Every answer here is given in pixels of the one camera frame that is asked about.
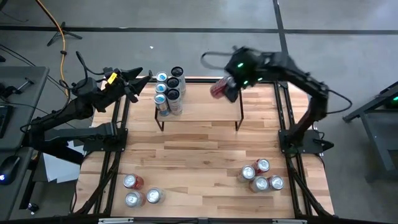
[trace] can lid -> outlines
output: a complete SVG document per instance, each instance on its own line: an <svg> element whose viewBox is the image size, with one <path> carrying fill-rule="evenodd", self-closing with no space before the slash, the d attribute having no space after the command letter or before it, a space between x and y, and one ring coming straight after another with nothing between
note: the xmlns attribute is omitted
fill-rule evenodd
<svg viewBox="0 0 398 224"><path fill-rule="evenodd" d="M180 81L178 80L178 78L170 77L170 78L167 79L166 83L167 83L167 86L168 86L169 88L175 88L175 87L178 86L178 84L180 83Z"/></svg>
<svg viewBox="0 0 398 224"><path fill-rule="evenodd" d="M127 206L133 207L138 203L139 196L136 192L130 192L126 195L126 199L124 200Z"/></svg>
<svg viewBox="0 0 398 224"><path fill-rule="evenodd" d="M280 190L284 187L284 180L278 175L272 176L271 186L277 190Z"/></svg>
<svg viewBox="0 0 398 224"><path fill-rule="evenodd" d="M242 169L242 175L247 179L253 178L254 177L254 168L251 166L244 166Z"/></svg>
<svg viewBox="0 0 398 224"><path fill-rule="evenodd" d="M260 170L262 170L262 171L268 171L269 170L269 162L268 162L268 160L260 159L257 164L258 164Z"/></svg>
<svg viewBox="0 0 398 224"><path fill-rule="evenodd" d="M163 92L163 91L166 91L167 87L166 87L166 85L164 85L164 83L158 83L158 84L156 84L155 89L156 89L156 91Z"/></svg>
<svg viewBox="0 0 398 224"><path fill-rule="evenodd" d="M182 74L184 73L184 70L182 69L182 67L174 67L172 68L172 76L174 77L180 77L182 76Z"/></svg>
<svg viewBox="0 0 398 224"><path fill-rule="evenodd" d="M167 92L167 99L176 100L180 97L180 92L176 89L171 89Z"/></svg>
<svg viewBox="0 0 398 224"><path fill-rule="evenodd" d="M161 104L166 102L166 96L163 93L158 93L155 95L155 103Z"/></svg>
<svg viewBox="0 0 398 224"><path fill-rule="evenodd" d="M266 190L268 189L268 181L265 177L257 177L256 181L256 187L259 190Z"/></svg>
<svg viewBox="0 0 398 224"><path fill-rule="evenodd" d="M136 183L136 176L134 176L134 175L127 175L127 176L124 178L123 183L124 183L124 186L125 186L125 187L131 187L131 186L133 186L133 185Z"/></svg>
<svg viewBox="0 0 398 224"><path fill-rule="evenodd" d="M160 192L156 188L152 188L148 190L147 200L149 203L156 203L160 200Z"/></svg>
<svg viewBox="0 0 398 224"><path fill-rule="evenodd" d="M165 81L167 79L167 74L165 72L158 72L156 75L158 81Z"/></svg>

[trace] yellow tag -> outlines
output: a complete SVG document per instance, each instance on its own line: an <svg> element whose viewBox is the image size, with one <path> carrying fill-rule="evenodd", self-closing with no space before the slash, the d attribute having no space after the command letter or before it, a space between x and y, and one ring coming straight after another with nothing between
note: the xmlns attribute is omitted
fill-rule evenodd
<svg viewBox="0 0 398 224"><path fill-rule="evenodd" d="M116 73L112 73L112 75L110 76L110 78L108 79L108 83L112 84L112 82L114 81L114 79L118 76L118 74Z"/></svg>

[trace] silver can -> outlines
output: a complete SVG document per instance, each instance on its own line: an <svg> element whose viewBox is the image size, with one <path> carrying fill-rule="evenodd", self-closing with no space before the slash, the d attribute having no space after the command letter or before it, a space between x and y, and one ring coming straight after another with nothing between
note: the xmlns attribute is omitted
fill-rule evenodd
<svg viewBox="0 0 398 224"><path fill-rule="evenodd" d="M239 182L249 182L250 180L254 179L254 176L254 168L251 166L244 166L239 171L237 178Z"/></svg>
<svg viewBox="0 0 398 224"><path fill-rule="evenodd" d="M175 77L169 77L166 81L166 85L168 89L176 89L181 93L181 85L180 80Z"/></svg>
<svg viewBox="0 0 398 224"><path fill-rule="evenodd" d="M181 94L184 95L187 89L187 85L185 84L184 70L182 67L174 67L171 74L180 81Z"/></svg>
<svg viewBox="0 0 398 224"><path fill-rule="evenodd" d="M163 94L166 93L166 91L167 91L166 84L164 84L164 83L156 84L155 91L156 91L156 93L163 93Z"/></svg>
<svg viewBox="0 0 398 224"><path fill-rule="evenodd" d="M151 188L147 192L147 200L149 203L162 203L165 199L165 192L157 187Z"/></svg>
<svg viewBox="0 0 398 224"><path fill-rule="evenodd" d="M133 191L126 195L124 202L130 208L142 207L146 202L145 195L141 192Z"/></svg>
<svg viewBox="0 0 398 224"><path fill-rule="evenodd" d="M182 99L178 90L168 90L167 102L169 103L169 108L173 115L182 114Z"/></svg>
<svg viewBox="0 0 398 224"><path fill-rule="evenodd" d="M166 73L166 72L158 72L158 73L156 74L156 80L157 80L158 82L165 83L166 80L167 80L167 73Z"/></svg>
<svg viewBox="0 0 398 224"><path fill-rule="evenodd" d="M169 106L167 104L167 99L163 93L156 93L155 104L161 116L167 116L170 114Z"/></svg>
<svg viewBox="0 0 398 224"><path fill-rule="evenodd" d="M284 180L278 175L273 175L272 177L268 177L268 185L272 190L281 190L284 188Z"/></svg>
<svg viewBox="0 0 398 224"><path fill-rule="evenodd" d="M268 180L265 177L257 176L250 181L249 188L254 193L266 191L269 189Z"/></svg>

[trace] red soda can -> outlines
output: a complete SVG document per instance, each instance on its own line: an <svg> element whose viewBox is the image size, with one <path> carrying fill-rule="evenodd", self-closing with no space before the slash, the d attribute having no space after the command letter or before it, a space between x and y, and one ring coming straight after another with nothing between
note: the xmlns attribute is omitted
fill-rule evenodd
<svg viewBox="0 0 398 224"><path fill-rule="evenodd" d="M266 159L258 159L253 163L252 167L254 168L256 175L263 174L269 171L269 162Z"/></svg>
<svg viewBox="0 0 398 224"><path fill-rule="evenodd" d="M124 178L126 188L140 190L144 186L144 179L136 174L129 174Z"/></svg>
<svg viewBox="0 0 398 224"><path fill-rule="evenodd" d="M213 98L220 99L224 96L224 89L226 88L228 82L227 79L228 77L224 77L210 87L210 94Z"/></svg>

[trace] black bracket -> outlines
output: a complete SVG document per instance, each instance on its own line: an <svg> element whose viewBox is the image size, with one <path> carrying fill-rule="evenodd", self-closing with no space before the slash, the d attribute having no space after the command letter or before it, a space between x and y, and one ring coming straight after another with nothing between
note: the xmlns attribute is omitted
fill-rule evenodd
<svg viewBox="0 0 398 224"><path fill-rule="evenodd" d="M103 139L85 140L84 151L99 151L99 152L123 152L127 142L127 128L118 128L117 141L103 141Z"/></svg>
<svg viewBox="0 0 398 224"><path fill-rule="evenodd" d="M304 133L304 138L303 138L303 144L301 146L292 146L290 143L287 143L285 140L285 137L289 130L279 130L278 135L279 135L279 145L280 145L280 150L284 154L318 154L322 153L325 150L329 149L324 149L323 147L323 142L326 142L327 146L329 146L330 142L321 140L319 138L318 132L314 130L307 130Z"/></svg>

